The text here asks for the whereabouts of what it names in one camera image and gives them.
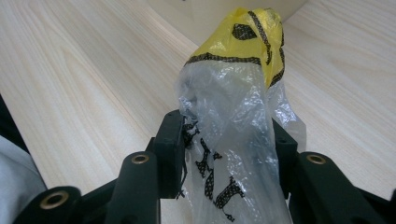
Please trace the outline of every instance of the black bracket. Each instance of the black bracket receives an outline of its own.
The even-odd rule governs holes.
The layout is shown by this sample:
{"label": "black bracket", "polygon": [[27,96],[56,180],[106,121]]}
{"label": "black bracket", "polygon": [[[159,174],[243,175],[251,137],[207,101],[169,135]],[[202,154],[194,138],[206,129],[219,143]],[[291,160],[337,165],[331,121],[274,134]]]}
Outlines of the black bracket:
{"label": "black bracket", "polygon": [[[280,186],[294,224],[396,223],[396,191],[386,201],[355,188],[328,157],[297,152],[297,143],[275,121]],[[14,223],[161,223],[160,199],[176,198],[186,176],[184,118],[165,115],[146,151],[126,157],[115,179],[81,196],[74,187],[36,196]]]}

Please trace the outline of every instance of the wooden table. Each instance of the wooden table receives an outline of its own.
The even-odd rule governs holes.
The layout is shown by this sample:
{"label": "wooden table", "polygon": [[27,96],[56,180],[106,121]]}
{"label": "wooden table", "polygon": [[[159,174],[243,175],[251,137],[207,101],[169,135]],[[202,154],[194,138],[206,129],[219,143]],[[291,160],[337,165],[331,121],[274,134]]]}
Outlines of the wooden table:
{"label": "wooden table", "polygon": [[[177,108],[197,48],[144,0],[0,0],[0,92],[49,188],[91,191]],[[285,83],[307,150],[359,188],[396,188],[396,2],[310,0],[284,23]],[[163,202],[163,223],[191,213]]]}

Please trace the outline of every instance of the metal ring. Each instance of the metal ring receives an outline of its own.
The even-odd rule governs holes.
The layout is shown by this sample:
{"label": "metal ring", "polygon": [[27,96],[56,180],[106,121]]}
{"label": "metal ring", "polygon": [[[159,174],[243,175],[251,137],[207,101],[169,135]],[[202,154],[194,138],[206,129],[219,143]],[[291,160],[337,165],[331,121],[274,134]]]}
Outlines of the metal ring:
{"label": "metal ring", "polygon": [[148,155],[136,155],[136,156],[132,157],[132,162],[134,164],[142,164],[142,163],[145,163],[148,160],[149,160],[149,156]]}
{"label": "metal ring", "polygon": [[68,198],[69,198],[69,193],[67,193],[64,190],[59,190],[59,191],[51,193],[50,195],[47,195],[47,197],[45,197],[41,201],[40,207],[42,209],[46,209],[46,210],[56,208],[56,207],[62,205],[63,203],[65,203]]}
{"label": "metal ring", "polygon": [[319,155],[311,154],[307,155],[306,158],[315,164],[323,165],[324,163],[326,163],[326,160]]}

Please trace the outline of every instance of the clear plastic bag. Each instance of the clear plastic bag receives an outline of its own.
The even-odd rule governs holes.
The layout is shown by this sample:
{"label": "clear plastic bag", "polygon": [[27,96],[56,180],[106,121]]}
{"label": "clear plastic bag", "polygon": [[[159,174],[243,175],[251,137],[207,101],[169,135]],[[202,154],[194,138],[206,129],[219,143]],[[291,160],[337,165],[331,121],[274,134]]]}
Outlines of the clear plastic bag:
{"label": "clear plastic bag", "polygon": [[284,127],[303,123],[279,82],[282,45],[272,9],[238,8],[180,72],[179,110],[191,140],[185,190],[194,223],[291,223],[271,117]]}

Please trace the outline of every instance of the yellow plastic bag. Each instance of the yellow plastic bag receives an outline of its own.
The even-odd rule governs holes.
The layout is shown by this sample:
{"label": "yellow plastic bag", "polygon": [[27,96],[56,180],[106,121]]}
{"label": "yellow plastic bag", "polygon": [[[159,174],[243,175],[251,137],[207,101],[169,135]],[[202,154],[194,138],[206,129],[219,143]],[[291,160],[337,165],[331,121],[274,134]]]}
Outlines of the yellow plastic bag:
{"label": "yellow plastic bag", "polygon": [[260,62],[265,86],[269,88],[282,78],[285,70],[283,44],[282,22],[275,11],[238,8],[221,22],[188,63],[208,59]]}

